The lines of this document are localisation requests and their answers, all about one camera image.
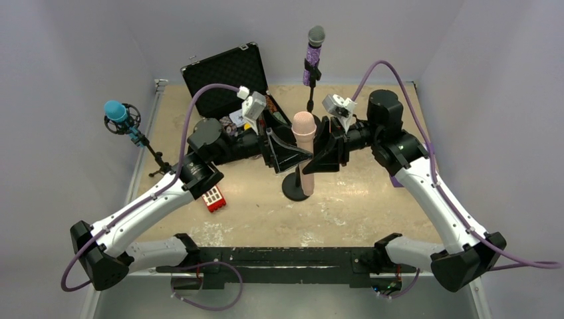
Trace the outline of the pink plastic cylinder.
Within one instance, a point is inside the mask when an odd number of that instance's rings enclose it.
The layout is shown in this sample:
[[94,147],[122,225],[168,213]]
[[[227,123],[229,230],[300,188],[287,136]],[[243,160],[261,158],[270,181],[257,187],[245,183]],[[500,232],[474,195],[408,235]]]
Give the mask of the pink plastic cylinder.
[[[313,144],[317,125],[312,113],[307,111],[298,112],[293,117],[291,126],[292,132],[296,139],[297,147],[305,151],[313,153]],[[303,169],[311,160],[304,161],[299,164],[299,177],[301,180],[301,188],[304,195],[312,196],[315,188],[315,177],[313,174],[304,174]]]

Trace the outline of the purple glitter microphone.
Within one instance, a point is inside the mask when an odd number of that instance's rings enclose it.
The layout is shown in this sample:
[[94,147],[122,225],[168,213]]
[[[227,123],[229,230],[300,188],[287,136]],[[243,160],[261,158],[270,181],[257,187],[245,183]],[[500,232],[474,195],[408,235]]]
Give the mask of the purple glitter microphone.
[[308,32],[308,47],[304,61],[303,84],[312,86],[314,81],[321,77],[319,61],[321,47],[325,40],[325,30],[322,26],[316,25]]

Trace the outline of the black tripod shock-mount stand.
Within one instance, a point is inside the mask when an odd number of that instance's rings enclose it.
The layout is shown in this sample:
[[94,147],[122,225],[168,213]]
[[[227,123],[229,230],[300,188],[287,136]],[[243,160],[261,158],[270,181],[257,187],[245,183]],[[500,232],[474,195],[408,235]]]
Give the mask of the black tripod shock-mount stand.
[[150,152],[159,170],[149,173],[149,177],[165,175],[171,171],[172,166],[162,159],[163,153],[156,152],[147,136],[140,131],[141,119],[139,110],[131,104],[123,104],[117,100],[109,100],[104,104],[106,129],[114,135],[128,136],[135,146],[146,148]]

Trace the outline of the blue toy microphone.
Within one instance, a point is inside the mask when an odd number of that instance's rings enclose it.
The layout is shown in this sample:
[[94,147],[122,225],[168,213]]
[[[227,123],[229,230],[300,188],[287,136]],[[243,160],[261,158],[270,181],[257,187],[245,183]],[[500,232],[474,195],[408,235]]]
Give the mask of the blue toy microphone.
[[148,145],[148,139],[139,130],[141,115],[131,104],[123,104],[117,100],[109,100],[104,104],[104,125],[115,135],[128,136],[138,147]]

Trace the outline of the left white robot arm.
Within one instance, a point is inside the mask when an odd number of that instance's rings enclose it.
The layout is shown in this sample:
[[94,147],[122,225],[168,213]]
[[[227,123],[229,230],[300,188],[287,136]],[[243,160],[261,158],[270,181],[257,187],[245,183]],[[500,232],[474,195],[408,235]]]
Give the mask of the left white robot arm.
[[234,137],[215,118],[200,120],[186,144],[189,149],[181,152],[179,162],[151,189],[100,221],[91,225],[79,221],[70,228],[75,261],[96,290],[111,288],[139,270],[198,263],[198,246],[187,234],[143,243],[137,238],[173,211],[210,193],[223,179],[218,165],[262,155],[280,173],[313,157],[294,141],[280,139],[272,128]]

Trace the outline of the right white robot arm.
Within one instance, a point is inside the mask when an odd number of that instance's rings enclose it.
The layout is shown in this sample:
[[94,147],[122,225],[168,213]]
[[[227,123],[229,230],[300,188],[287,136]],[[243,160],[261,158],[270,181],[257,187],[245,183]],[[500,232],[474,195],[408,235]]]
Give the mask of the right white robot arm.
[[431,272],[440,285],[456,292],[491,270],[507,243],[489,233],[455,199],[431,166],[430,152],[403,127],[403,105],[389,90],[369,96],[365,120],[354,118],[356,103],[330,94],[327,116],[313,144],[304,175],[337,172],[350,153],[370,148],[380,164],[415,198],[441,238],[440,244],[414,241],[393,233],[374,245],[367,260],[375,273],[404,264]]

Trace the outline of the black round-base mic stand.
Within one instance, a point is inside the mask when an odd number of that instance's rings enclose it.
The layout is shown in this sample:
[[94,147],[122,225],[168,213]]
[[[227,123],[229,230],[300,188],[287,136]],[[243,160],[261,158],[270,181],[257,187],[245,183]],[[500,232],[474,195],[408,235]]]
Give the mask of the black round-base mic stand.
[[313,112],[314,108],[314,92],[317,82],[321,79],[322,73],[319,70],[319,62],[311,64],[307,59],[304,59],[304,85],[309,87],[309,99],[306,105],[306,111]]

